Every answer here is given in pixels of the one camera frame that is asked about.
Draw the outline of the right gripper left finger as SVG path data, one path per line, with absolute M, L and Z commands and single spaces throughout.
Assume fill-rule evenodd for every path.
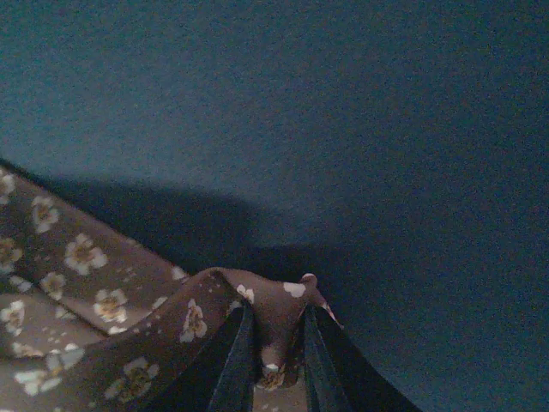
M 164 411 L 251 411 L 255 376 L 254 316 L 231 311 L 198 356 L 162 394 Z

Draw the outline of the brown floral tie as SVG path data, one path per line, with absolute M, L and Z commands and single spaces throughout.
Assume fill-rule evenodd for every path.
M 164 411 L 162 394 L 245 303 L 253 393 L 300 410 L 300 321 L 308 306 L 328 308 L 315 275 L 191 275 L 2 169 L 2 410 Z

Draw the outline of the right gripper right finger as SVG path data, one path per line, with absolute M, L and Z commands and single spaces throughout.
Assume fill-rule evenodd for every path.
M 420 412 L 317 306 L 305 309 L 304 358 L 309 411 Z

